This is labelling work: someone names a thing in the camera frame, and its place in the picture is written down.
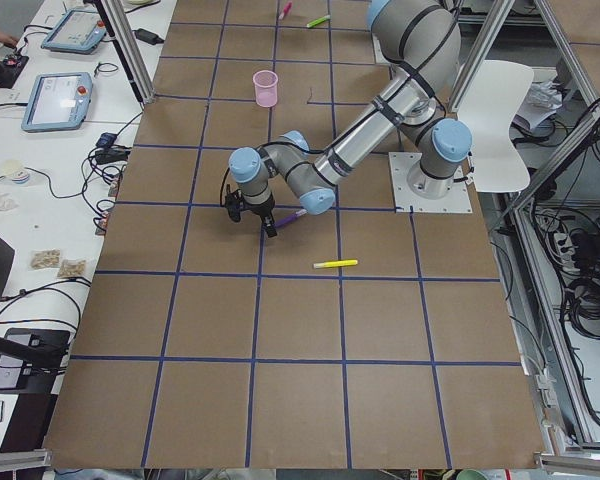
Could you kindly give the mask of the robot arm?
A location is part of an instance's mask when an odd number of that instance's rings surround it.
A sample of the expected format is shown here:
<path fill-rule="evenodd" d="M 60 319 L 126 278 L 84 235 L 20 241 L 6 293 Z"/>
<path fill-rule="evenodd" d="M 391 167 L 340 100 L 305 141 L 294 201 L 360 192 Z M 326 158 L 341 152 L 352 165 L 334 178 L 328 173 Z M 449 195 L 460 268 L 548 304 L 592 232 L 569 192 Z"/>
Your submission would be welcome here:
<path fill-rule="evenodd" d="M 420 150 L 408 173 L 417 195 L 445 196 L 473 139 L 461 121 L 436 109 L 436 94 L 456 70 L 461 35 L 454 14 L 436 1 L 374 1 L 367 24 L 378 39 L 393 78 L 361 115 L 321 150 L 289 131 L 256 148 L 243 147 L 229 157 L 227 172 L 237 185 L 222 195 L 229 218 L 258 216 L 266 234 L 277 234 L 270 179 L 281 176 L 302 208 L 311 215 L 329 210 L 335 188 L 389 133 L 401 130 Z"/>

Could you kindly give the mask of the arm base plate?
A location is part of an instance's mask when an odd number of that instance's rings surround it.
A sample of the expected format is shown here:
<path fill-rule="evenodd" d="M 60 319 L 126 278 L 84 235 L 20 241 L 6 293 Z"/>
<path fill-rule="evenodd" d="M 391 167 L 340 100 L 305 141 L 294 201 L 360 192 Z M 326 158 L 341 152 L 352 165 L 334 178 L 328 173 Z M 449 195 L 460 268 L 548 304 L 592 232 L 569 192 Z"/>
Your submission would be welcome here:
<path fill-rule="evenodd" d="M 389 165 L 397 213 L 471 214 L 460 164 L 452 178 L 433 179 L 421 170 L 421 154 L 390 152 Z"/>

